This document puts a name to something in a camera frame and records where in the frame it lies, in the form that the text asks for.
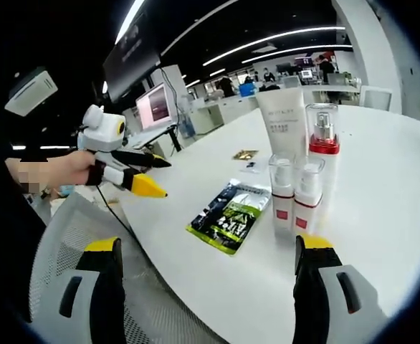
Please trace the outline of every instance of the office desk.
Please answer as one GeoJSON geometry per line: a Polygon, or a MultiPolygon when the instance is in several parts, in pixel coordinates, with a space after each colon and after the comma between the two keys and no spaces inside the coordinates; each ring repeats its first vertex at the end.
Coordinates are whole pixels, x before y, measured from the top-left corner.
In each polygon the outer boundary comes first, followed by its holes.
{"type": "Polygon", "coordinates": [[[256,108],[258,108],[258,102],[254,95],[249,97],[235,95],[207,102],[204,106],[191,110],[189,117],[196,133],[206,134],[221,125],[226,125],[246,115],[256,108]]]}
{"type": "MultiPolygon", "coordinates": [[[[420,278],[420,122],[339,106],[340,171],[324,233],[394,316],[420,278]]],[[[230,257],[185,230],[230,178],[269,185],[268,171],[244,173],[241,149],[271,153],[259,110],[224,125],[149,174],[166,199],[127,196],[122,208],[162,278],[194,314],[231,344],[291,343],[295,246],[274,230],[272,206],[230,257]]]]}
{"type": "Polygon", "coordinates": [[[352,93],[357,95],[360,90],[354,86],[348,85],[303,85],[302,91],[304,94],[304,103],[312,104],[314,102],[323,102],[320,93],[316,92],[341,92],[352,93]]]}
{"type": "Polygon", "coordinates": [[[360,93],[360,90],[354,86],[347,85],[303,85],[304,91],[310,92],[351,92],[360,93]]]}

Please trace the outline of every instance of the black ceiling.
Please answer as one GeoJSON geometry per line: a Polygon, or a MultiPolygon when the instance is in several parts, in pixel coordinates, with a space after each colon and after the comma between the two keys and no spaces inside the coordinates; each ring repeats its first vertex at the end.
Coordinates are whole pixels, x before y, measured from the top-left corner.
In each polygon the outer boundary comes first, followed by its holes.
{"type": "MultiPolygon", "coordinates": [[[[146,0],[162,52],[178,35],[225,0],[146,0]]],[[[24,0],[0,2],[0,118],[16,144],[39,134],[42,145],[74,142],[70,133],[87,106],[100,100],[102,64],[113,48],[131,0],[24,0]],[[26,118],[1,111],[21,75],[45,66],[59,88],[56,96],[26,118]]],[[[292,29],[335,25],[328,0],[239,0],[198,25],[162,57],[163,65],[178,64],[187,82],[205,79],[215,70],[242,67],[253,57],[246,49],[202,67],[212,57],[239,45],[292,29]]],[[[335,43],[335,32],[301,34],[274,41],[279,49],[335,43]]]]}
{"type": "MultiPolygon", "coordinates": [[[[263,0],[260,6],[259,2],[239,0],[198,25],[163,56],[163,61],[166,64],[178,63],[182,73],[188,75],[187,81],[204,80],[221,68],[230,71],[243,67],[242,60],[256,56],[251,51],[266,43],[243,49],[202,67],[204,62],[233,48],[273,34],[333,25],[336,25],[336,13],[330,1],[263,0]]],[[[276,39],[272,43],[278,49],[335,44],[336,33],[299,34],[276,39]]]]}

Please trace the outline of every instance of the human hand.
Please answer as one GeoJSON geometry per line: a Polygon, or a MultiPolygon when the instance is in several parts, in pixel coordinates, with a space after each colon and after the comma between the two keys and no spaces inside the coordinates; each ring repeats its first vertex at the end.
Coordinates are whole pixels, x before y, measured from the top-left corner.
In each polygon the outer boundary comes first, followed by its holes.
{"type": "Polygon", "coordinates": [[[95,157],[86,150],[77,150],[66,156],[48,159],[49,188],[62,185],[84,185],[89,178],[89,168],[95,164],[95,157]]]}

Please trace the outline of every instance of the blue container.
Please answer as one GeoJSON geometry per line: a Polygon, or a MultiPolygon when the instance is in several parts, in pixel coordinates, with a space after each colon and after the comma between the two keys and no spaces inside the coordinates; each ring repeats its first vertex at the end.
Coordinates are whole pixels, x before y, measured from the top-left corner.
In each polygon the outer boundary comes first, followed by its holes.
{"type": "Polygon", "coordinates": [[[250,82],[248,84],[242,84],[239,86],[240,96],[248,97],[249,95],[254,94],[254,83],[250,82]]]}

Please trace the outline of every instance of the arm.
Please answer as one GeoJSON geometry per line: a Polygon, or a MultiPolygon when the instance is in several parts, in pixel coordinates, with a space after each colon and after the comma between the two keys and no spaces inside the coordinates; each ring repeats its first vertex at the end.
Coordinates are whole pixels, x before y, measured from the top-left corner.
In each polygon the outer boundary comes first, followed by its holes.
{"type": "Polygon", "coordinates": [[[45,162],[30,163],[7,158],[5,163],[15,181],[29,192],[36,193],[44,188],[85,184],[89,167],[95,164],[95,157],[87,151],[79,150],[66,156],[49,158],[45,162]]]}

